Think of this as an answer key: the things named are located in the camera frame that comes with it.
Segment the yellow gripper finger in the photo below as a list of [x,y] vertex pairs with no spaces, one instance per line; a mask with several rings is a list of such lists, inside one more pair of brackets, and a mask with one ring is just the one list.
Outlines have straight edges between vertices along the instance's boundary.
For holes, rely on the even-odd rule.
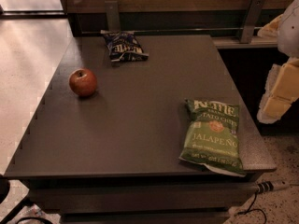
[[281,21],[282,15],[278,15],[265,26],[263,26],[257,33],[258,37],[277,37],[278,27]]
[[299,59],[289,59],[280,65],[278,78],[271,90],[271,96],[282,103],[282,117],[299,98]]

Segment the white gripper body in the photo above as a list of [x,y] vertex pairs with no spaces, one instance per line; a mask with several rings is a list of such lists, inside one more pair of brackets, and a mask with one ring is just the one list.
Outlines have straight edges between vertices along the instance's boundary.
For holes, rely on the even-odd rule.
[[265,82],[265,93],[261,98],[257,113],[257,120],[263,124],[273,124],[281,118],[282,103],[271,96],[271,90],[278,78],[279,70],[280,66],[273,64]]

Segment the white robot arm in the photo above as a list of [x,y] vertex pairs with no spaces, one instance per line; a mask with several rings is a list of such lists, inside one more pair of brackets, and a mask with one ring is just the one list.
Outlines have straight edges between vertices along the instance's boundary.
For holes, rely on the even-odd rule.
[[289,57],[283,65],[272,65],[259,104],[257,120],[273,124],[299,99],[299,0],[261,28],[258,37],[275,38],[278,51]]

